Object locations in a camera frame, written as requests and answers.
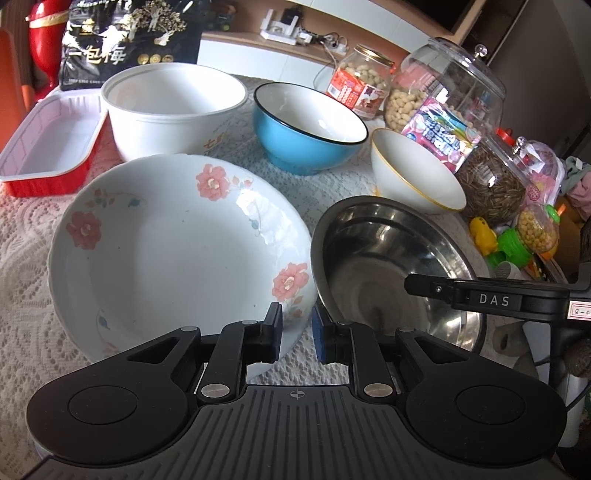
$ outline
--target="blue leaf decoration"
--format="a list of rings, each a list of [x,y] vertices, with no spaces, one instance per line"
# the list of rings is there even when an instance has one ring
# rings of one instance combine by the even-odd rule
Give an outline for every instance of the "blue leaf decoration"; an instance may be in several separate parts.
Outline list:
[[[107,324],[107,321],[103,316],[99,317],[99,325],[103,328],[106,328],[107,330],[110,330],[109,325]]]

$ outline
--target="black plastic bag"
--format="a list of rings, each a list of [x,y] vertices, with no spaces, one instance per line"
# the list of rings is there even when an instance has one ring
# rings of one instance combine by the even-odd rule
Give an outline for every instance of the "black plastic bag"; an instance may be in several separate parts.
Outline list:
[[[197,63],[210,0],[74,0],[62,40],[62,90],[97,88],[144,65]]]

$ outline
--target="white sticker with red border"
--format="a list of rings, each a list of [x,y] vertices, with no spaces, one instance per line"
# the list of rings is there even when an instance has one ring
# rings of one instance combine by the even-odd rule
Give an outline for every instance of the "white sticker with red border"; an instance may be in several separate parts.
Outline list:
[[[570,301],[569,319],[589,320],[591,321],[591,302],[588,301]]]

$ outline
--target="television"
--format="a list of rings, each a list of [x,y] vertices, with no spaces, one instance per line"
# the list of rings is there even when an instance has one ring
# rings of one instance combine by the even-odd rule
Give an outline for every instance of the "television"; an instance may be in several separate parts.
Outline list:
[[[454,33],[475,0],[405,0]]]

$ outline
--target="metal basin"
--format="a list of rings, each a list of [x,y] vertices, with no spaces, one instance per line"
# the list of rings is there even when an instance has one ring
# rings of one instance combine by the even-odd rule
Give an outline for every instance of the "metal basin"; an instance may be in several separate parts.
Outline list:
[[[409,207],[370,196],[333,205],[314,231],[311,263],[333,322],[364,323],[384,335],[411,327],[468,351],[482,349],[485,315],[404,290],[411,273],[476,279],[447,234]]]

